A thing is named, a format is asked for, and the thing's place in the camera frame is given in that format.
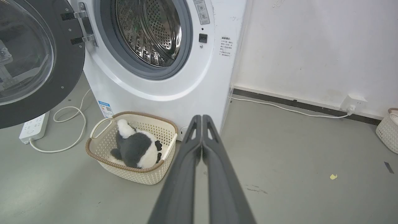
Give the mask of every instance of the perforated metal drum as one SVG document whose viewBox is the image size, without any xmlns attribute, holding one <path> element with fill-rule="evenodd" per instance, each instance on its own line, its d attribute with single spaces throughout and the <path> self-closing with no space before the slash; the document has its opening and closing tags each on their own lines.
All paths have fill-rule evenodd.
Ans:
<svg viewBox="0 0 398 224">
<path fill-rule="evenodd" d="M 116 19 L 124 41 L 143 61 L 169 67 L 177 58 L 181 26 L 171 0 L 116 0 Z"/>
</svg>

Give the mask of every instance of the woven basket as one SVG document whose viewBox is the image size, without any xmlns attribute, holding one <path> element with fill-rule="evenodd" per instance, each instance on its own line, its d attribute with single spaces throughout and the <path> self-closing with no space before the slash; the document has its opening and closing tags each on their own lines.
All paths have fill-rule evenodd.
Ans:
<svg viewBox="0 0 398 224">
<path fill-rule="evenodd" d="M 376 134 L 387 148 L 398 154 L 398 108 L 390 108 L 389 115 L 385 117 L 376 128 Z"/>
<path fill-rule="evenodd" d="M 137 169 L 108 161 L 109 152 L 116 148 L 115 136 L 119 119 L 125 119 L 132 127 L 152 133 L 161 142 L 163 145 L 162 157 L 157 164 L 151 168 Z M 107 120 L 110 123 L 100 134 L 94 137 L 94 133 L 100 124 Z M 169 120 L 149 114 L 122 112 L 98 122 L 87 140 L 86 152 L 89 156 L 98 160 L 102 167 L 119 177 L 137 183 L 154 185 L 161 181 L 173 160 L 177 133 L 177 126 Z"/>
</svg>

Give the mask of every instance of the front-loading washing machine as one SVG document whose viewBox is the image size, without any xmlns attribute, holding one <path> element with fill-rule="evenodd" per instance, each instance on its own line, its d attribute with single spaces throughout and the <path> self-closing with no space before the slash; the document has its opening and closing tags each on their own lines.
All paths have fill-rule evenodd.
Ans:
<svg viewBox="0 0 398 224">
<path fill-rule="evenodd" d="M 0 113 L 13 112 L 1 118 L 1 127 L 50 110 L 73 89 L 84 64 L 105 117 L 122 111 L 161 116 L 177 124 L 180 140 L 196 114 L 210 115 L 221 130 L 251 1 L 0 4 L 0 20 L 13 27 L 0 28 L 0 49 L 5 49 Z M 19 30 L 18 23 L 25 29 Z M 13 33 L 18 38 L 7 38 Z M 22 43 L 29 36 L 34 38 Z M 23 55 L 24 49 L 30 55 Z M 22 63 L 27 58 L 31 64 Z"/>
</svg>

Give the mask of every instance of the door glass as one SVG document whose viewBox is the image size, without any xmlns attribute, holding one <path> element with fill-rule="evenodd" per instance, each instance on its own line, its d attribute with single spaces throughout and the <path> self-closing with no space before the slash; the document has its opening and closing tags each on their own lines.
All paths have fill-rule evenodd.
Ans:
<svg viewBox="0 0 398 224">
<path fill-rule="evenodd" d="M 37 91 L 54 64 L 46 23 L 27 2 L 16 2 L 0 0 L 0 105 Z"/>
<path fill-rule="evenodd" d="M 119 31 L 143 61 L 169 67 L 177 58 L 181 25 L 171 0 L 115 0 Z"/>
</svg>

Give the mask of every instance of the power strip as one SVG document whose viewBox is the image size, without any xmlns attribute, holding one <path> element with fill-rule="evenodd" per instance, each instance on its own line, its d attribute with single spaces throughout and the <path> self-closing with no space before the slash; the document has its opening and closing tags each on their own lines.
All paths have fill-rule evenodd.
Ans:
<svg viewBox="0 0 398 224">
<path fill-rule="evenodd" d="M 43 138 L 49 115 L 50 112 L 47 112 L 35 119 L 25 122 L 20 134 L 20 140 L 27 145 L 29 144 L 29 139 L 37 140 Z"/>
</svg>

